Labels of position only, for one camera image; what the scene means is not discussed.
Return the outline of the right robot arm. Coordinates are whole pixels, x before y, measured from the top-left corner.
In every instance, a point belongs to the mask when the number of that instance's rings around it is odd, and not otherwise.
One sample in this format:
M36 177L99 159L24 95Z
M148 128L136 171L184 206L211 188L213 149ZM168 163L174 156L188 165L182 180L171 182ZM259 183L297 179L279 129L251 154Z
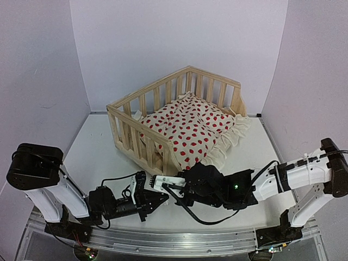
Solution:
M197 222L209 226L216 223L203 221L190 210L194 202L238 213L275 195L311 185L297 205L283 212L283 220L274 228L274 237L285 241L326 203L347 195L345 154L346 150L340 150L330 138L325 138L313 153L282 164L273 160L259 171L248 169L224 176L211 165L197 163L182 172L184 186L179 195L172 197Z

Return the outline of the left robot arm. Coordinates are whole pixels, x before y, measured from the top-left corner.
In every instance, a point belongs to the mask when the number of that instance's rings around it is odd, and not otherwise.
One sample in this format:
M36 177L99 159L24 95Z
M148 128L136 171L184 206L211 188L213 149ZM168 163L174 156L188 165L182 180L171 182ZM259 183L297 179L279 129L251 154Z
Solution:
M130 178L129 187L119 199L104 184L85 194L68 175L61 149L29 143L19 144L7 173L8 183L25 193L62 238L73 233L72 223L63 217L66 212L87 226L101 226L104 220L134 214L144 222L168 200L165 193L145 189L144 171Z

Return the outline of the strawberry print ruffled mattress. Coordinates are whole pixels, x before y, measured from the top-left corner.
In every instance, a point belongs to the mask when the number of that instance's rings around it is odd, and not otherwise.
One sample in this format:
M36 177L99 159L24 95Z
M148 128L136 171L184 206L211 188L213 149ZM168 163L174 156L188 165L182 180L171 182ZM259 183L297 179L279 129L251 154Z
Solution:
M190 170L196 163L221 170L228 150L251 126L248 117L224 113L192 92L148 116L137 111L134 119L173 143L174 159L181 170Z

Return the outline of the wooden pet bed frame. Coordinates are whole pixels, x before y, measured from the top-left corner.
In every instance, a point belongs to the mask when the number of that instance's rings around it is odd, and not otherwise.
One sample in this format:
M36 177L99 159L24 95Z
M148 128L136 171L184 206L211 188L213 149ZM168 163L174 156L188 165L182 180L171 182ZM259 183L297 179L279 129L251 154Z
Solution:
M145 117L187 91L193 91L224 113L247 115L240 82L187 66L107 105L115 147L150 174L176 175L181 168L173 143L134 119L131 104L135 102Z

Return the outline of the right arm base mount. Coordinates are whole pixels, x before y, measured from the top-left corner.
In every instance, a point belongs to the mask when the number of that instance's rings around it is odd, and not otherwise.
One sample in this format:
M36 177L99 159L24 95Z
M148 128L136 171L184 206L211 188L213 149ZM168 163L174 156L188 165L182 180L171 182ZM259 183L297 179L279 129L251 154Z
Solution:
M285 210L281 214L279 218L280 224L278 226L256 230L257 250L282 246L283 244L288 244L294 240L302 238L303 226L292 226L289 221L288 214L288 210Z

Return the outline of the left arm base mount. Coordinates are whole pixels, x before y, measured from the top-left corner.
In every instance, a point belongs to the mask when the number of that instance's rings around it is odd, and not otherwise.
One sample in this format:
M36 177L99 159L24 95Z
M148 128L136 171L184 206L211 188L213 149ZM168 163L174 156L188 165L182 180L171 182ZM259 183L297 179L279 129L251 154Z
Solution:
M67 217L62 217L59 222L46 223L45 232L56 237L88 243L92 228L81 223L72 222Z

